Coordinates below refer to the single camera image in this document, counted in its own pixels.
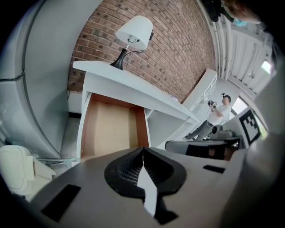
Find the white bookcase cabinet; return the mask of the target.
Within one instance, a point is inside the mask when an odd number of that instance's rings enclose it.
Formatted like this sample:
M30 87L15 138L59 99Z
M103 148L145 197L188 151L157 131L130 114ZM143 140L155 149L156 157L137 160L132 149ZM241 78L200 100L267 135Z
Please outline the white bookcase cabinet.
M182 105L194 112L197 106L207 103L216 88L217 76L216 71L208 68Z

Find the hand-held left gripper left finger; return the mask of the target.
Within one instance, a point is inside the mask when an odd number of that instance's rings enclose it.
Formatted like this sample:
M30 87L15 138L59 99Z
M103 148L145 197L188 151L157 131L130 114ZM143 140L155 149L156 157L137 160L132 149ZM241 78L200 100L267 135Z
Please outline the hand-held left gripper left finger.
M91 158L41 189L31 205L59 228L155 228L136 184L142 148Z

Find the white desk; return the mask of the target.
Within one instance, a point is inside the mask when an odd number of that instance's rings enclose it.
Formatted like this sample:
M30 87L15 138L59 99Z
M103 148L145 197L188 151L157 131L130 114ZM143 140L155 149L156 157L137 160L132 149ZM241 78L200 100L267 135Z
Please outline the white desk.
M173 97L129 71L119 70L104 61L75 61L73 68L85 72L80 134L94 94L142 107L151 147L159 147L175 134L182 136L182 128L189 130L201 122Z

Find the white shade table lamp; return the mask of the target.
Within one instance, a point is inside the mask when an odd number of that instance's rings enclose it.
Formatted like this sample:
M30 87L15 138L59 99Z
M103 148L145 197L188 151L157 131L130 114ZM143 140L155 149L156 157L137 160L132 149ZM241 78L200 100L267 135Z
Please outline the white shade table lamp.
M137 53L142 53L147 49L153 36L153 24L146 17L135 16L118 29L115 36L126 46L121 50L119 57L110 65L123 70L123 60L128 54L129 47L134 48Z

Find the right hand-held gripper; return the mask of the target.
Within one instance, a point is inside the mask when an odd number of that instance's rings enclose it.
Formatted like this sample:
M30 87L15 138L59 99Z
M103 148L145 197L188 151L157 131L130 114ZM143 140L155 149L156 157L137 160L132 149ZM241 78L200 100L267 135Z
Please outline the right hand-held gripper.
M226 148L224 140L240 138L244 145L251 145L260 136L254 112L251 108L246 108L223 125L213 126L211 139L218 140L167 141L166 150L192 157L224 159Z

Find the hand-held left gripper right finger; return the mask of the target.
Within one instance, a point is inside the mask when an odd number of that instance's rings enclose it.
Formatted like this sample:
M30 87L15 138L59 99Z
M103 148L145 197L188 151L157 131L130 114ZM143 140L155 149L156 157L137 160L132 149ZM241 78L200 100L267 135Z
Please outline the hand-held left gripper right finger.
M219 228L225 194L218 182L228 161L145 148L144 165L157 187L156 214L144 217L144 228Z

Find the cream lidded trash bin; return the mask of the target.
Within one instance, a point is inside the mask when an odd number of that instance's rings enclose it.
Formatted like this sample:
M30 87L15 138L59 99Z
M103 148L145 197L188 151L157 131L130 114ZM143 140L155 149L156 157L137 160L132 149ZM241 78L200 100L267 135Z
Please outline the cream lidded trash bin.
M57 175L28 149L14 145L0 148L0 174L10 192L23 196L28 202Z

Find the grey refrigerator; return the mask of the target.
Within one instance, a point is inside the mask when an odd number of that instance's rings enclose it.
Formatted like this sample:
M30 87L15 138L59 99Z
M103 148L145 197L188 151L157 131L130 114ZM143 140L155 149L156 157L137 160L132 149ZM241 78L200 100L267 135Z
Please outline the grey refrigerator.
M60 158L69 118L71 56L103 0L38 0L0 53L0 136L41 158Z

